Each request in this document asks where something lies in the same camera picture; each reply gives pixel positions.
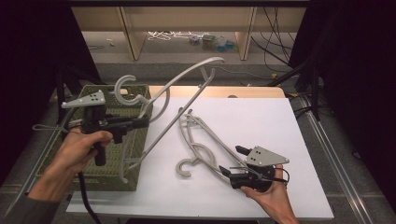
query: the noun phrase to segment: human hand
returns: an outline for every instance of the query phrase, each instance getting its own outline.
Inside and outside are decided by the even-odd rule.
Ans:
[[[112,138],[113,134],[104,131],[84,134],[79,129],[71,130],[28,197],[40,201],[59,202],[74,176],[97,154],[97,150],[92,149],[93,144],[100,142],[102,147],[106,147]]]
[[[283,179],[283,165],[276,166],[275,177]],[[256,201],[262,209],[277,223],[298,223],[291,208],[286,186],[282,182],[273,181],[271,187],[265,192],[259,192],[243,186],[241,190],[247,197]]]

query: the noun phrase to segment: green box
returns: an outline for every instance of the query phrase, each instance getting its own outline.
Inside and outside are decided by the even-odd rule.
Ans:
[[[131,100],[137,94],[141,94],[146,98],[150,98],[148,85],[125,85],[123,89],[128,91],[128,94],[123,95],[125,99]],[[116,99],[114,93],[114,86],[110,85],[87,85],[82,90],[79,97],[89,95],[101,90],[106,98],[107,114],[118,114],[120,116],[137,116],[143,109],[142,104],[137,105],[122,105]],[[147,115],[150,118],[152,106],[148,108]],[[81,119],[83,115],[83,108],[79,108],[72,119]],[[148,128],[137,129],[132,132],[132,142],[127,149],[125,159],[139,158],[144,150]],[[84,169],[85,182],[87,190],[92,191],[135,191],[139,177],[140,166],[133,170],[128,170],[130,164],[124,164],[124,177],[128,179],[128,183],[124,184],[119,177],[120,155],[124,144],[126,144],[127,135],[122,137],[122,143],[111,143],[106,147],[106,165],[96,166],[94,160],[90,160],[87,167]],[[53,158],[63,140],[61,133],[58,133],[54,141],[51,142],[49,151],[42,161],[40,167],[36,172],[36,176],[43,175],[47,166],[52,162]],[[79,190],[78,178],[76,177],[72,184],[72,190]]]

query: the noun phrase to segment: black handle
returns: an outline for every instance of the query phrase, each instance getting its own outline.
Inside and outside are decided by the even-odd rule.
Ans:
[[[94,148],[98,150],[98,154],[95,156],[95,165],[104,166],[106,164],[106,150],[100,145],[100,143],[95,143]]]

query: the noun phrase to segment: floor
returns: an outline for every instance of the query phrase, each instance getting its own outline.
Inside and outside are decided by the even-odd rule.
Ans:
[[[223,35],[228,40],[234,41],[234,36],[230,33],[211,33],[211,35]],[[114,83],[118,77],[132,74],[136,76],[138,83],[164,85],[167,80],[179,74],[185,68],[213,56],[223,57],[226,61],[225,64],[213,64],[213,66],[221,66],[212,83],[212,85],[217,86],[263,86],[273,80],[274,77],[281,76],[283,72],[290,70],[275,57],[264,54],[263,50],[254,42],[250,44],[247,60],[240,61],[237,49],[227,49],[224,52],[218,52],[215,49],[203,49],[202,45],[191,45],[189,39],[170,35],[170,39],[165,37],[167,40],[147,39],[139,60],[132,62],[123,34],[92,32],[84,33],[84,36],[99,74],[102,80],[108,84]],[[264,37],[269,38],[270,34],[257,33],[253,37],[261,46],[265,47],[267,41]],[[281,34],[282,44],[292,47],[294,37],[295,34]],[[271,41],[280,44],[273,36]],[[282,60],[287,60],[280,46],[269,44],[267,49]],[[180,80],[178,85],[196,85],[196,83],[199,83],[197,82],[198,78],[200,78],[199,74],[191,74],[189,77]],[[297,78],[290,78],[280,87],[285,93],[295,93],[293,85]],[[300,92],[298,96],[290,97],[292,108],[298,110],[296,111],[296,118],[299,127],[334,214],[333,220],[320,222],[302,220],[301,222],[326,224],[396,223],[395,213],[389,207],[387,200],[366,167],[356,155],[352,154],[354,148],[340,126],[336,115],[327,105],[325,96],[325,92],[320,93],[320,122],[316,122],[310,112],[302,113],[303,110],[299,110],[309,104],[309,94]],[[53,125],[56,119],[56,100],[51,99],[48,111],[40,120],[40,123]],[[323,143],[323,140],[319,139],[318,129],[322,130],[322,135],[326,134],[327,142]],[[35,167],[35,161],[39,158],[42,148],[46,146],[49,138],[50,134],[46,132],[37,132],[32,136],[30,144],[22,152],[5,184],[0,188],[0,222],[22,189],[23,184],[29,178],[31,170]],[[340,161],[342,171],[345,171],[341,177],[346,178],[352,188],[356,190],[357,195],[355,196],[363,201],[364,208],[367,209],[368,222],[364,222],[364,219],[356,216],[353,210],[355,207],[351,206],[348,200],[350,194],[344,191],[344,185],[340,184],[340,175],[333,169],[331,160],[329,160],[332,157],[329,154],[329,149],[326,149],[329,146],[336,159]],[[54,223],[92,223],[88,216],[66,214],[66,207],[67,200],[64,200]],[[127,222],[126,217],[101,217],[101,220],[103,223]],[[273,221],[264,220],[261,223],[273,223]]]

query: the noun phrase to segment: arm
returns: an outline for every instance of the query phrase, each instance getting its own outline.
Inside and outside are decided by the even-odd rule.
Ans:
[[[279,169],[276,169],[275,177],[283,178],[283,172]],[[241,190],[244,191],[247,197],[256,201],[277,223],[298,223],[291,208],[286,186],[283,183],[274,181],[272,186],[265,192],[258,192],[248,187],[242,187]]]
[[[6,223],[49,223],[75,174],[97,154],[92,145],[101,142],[105,147],[112,138],[109,132],[83,134],[79,129],[71,130],[27,197],[20,198],[7,214]]]

